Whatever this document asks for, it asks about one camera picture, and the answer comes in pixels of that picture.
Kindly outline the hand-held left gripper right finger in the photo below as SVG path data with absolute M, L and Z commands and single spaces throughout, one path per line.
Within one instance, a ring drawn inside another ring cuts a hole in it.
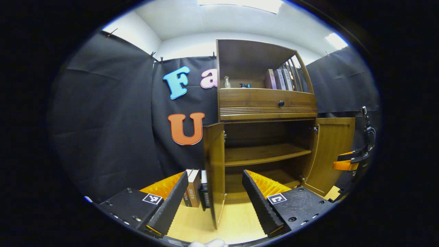
M 335 205 L 305 187 L 291 189 L 250 170 L 243 170 L 242 184 L 268 237 L 299 230 Z

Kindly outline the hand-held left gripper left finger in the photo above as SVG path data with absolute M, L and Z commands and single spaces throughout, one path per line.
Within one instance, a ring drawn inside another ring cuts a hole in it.
M 126 228 L 154 238 L 167 235 L 188 187 L 183 171 L 141 190 L 132 188 L 92 204 Z

